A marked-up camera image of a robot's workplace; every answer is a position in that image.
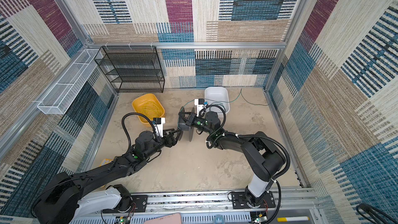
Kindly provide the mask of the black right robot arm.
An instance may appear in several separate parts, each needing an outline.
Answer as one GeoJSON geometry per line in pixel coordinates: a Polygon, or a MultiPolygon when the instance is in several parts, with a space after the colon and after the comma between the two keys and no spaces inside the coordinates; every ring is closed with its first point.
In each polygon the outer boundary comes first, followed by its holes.
{"type": "Polygon", "coordinates": [[[205,105],[198,113],[187,112],[182,107],[178,113],[178,127],[184,131],[196,128],[208,133],[208,149],[234,150],[244,154],[254,175],[245,188],[246,203],[259,207],[277,179],[290,167],[287,149],[263,132],[237,134],[224,129],[227,115],[219,105],[205,105]]]}

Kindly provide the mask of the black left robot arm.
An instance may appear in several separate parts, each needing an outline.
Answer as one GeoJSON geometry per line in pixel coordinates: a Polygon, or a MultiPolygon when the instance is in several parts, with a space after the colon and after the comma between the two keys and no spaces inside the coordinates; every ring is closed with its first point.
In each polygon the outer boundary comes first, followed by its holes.
{"type": "Polygon", "coordinates": [[[163,147],[175,146],[182,136],[179,129],[157,133],[159,128],[153,123],[150,126],[152,129],[143,131],[135,142],[128,138],[127,151],[111,163],[77,174],[62,172],[54,176],[32,204],[31,214],[41,224],[68,224],[83,207],[79,200],[105,184],[138,172],[151,156],[163,147]]]}

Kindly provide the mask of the yellow plastic tub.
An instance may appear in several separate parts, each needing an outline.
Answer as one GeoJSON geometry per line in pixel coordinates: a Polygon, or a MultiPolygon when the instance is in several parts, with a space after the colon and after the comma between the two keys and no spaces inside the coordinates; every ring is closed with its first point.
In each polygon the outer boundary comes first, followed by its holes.
{"type": "Polygon", "coordinates": [[[153,93],[147,93],[137,97],[133,100],[132,107],[135,112],[147,116],[150,120],[165,116],[164,107],[153,93]]]}

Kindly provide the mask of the white plastic tub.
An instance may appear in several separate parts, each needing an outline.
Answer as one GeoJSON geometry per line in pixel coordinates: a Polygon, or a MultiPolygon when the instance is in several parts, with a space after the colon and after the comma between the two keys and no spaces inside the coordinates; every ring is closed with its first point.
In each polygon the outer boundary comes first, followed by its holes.
{"type": "Polygon", "coordinates": [[[205,101],[219,105],[227,114],[230,111],[229,93],[224,87],[208,87],[205,89],[205,101]]]}

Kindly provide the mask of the yellow perforated plastic piece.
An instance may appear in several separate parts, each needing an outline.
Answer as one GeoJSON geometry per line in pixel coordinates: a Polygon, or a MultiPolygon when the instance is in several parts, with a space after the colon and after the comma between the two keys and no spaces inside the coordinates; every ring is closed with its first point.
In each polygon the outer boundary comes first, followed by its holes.
{"type": "Polygon", "coordinates": [[[100,166],[104,166],[104,165],[110,164],[111,162],[113,162],[112,159],[103,159],[101,161],[101,163],[100,163],[100,166]]]}

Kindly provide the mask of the pink object at bottom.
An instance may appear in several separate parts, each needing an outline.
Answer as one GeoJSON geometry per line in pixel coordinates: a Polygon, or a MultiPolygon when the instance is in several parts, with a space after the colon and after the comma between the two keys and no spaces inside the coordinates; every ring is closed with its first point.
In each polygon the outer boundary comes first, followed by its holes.
{"type": "Polygon", "coordinates": [[[182,224],[182,219],[179,213],[175,213],[148,220],[145,224],[182,224]]]}

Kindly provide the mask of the yellow white marker pen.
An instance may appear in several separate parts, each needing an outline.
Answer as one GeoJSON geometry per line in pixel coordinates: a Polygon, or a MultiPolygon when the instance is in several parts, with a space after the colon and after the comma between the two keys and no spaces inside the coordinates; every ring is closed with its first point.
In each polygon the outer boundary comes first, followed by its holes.
{"type": "Polygon", "coordinates": [[[284,222],[306,222],[309,221],[310,218],[308,216],[294,216],[294,217],[279,217],[277,221],[280,223],[284,222]]]}

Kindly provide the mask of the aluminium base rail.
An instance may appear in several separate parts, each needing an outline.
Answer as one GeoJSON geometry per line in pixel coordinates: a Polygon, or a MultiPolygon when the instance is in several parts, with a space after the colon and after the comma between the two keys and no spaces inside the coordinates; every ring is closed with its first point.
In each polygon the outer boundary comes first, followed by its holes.
{"type": "Polygon", "coordinates": [[[273,186],[260,208],[244,203],[244,190],[200,190],[177,192],[133,193],[137,208],[134,212],[105,211],[79,217],[74,224],[143,224],[158,217],[179,213],[183,224],[248,224],[260,214],[272,217],[280,205],[276,218],[308,216],[306,222],[290,224],[326,224],[328,220],[315,192],[311,188],[273,186]]]}

